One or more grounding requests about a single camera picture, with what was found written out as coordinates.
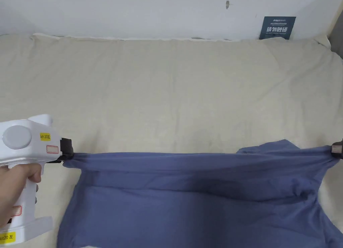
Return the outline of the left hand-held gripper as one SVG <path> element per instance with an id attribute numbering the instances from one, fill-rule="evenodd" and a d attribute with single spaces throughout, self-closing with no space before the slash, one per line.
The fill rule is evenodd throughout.
<path id="1" fill-rule="evenodd" d="M 72 141 L 53 128 L 48 114 L 0 124 L 0 165 L 60 163 L 74 156 Z M 30 180 L 12 208 L 9 222 L 0 230 L 0 245 L 20 244 L 53 229 L 52 217 L 35 218 L 35 183 Z"/>

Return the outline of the person's left hand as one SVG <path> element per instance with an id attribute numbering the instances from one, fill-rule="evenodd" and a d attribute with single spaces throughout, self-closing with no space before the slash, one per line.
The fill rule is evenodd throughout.
<path id="1" fill-rule="evenodd" d="M 26 181 L 35 183 L 38 192 L 38 183 L 41 182 L 42 167 L 40 164 L 19 164 L 9 169 L 0 168 L 0 227 L 3 228 L 12 215 L 12 207 L 22 193 Z"/>

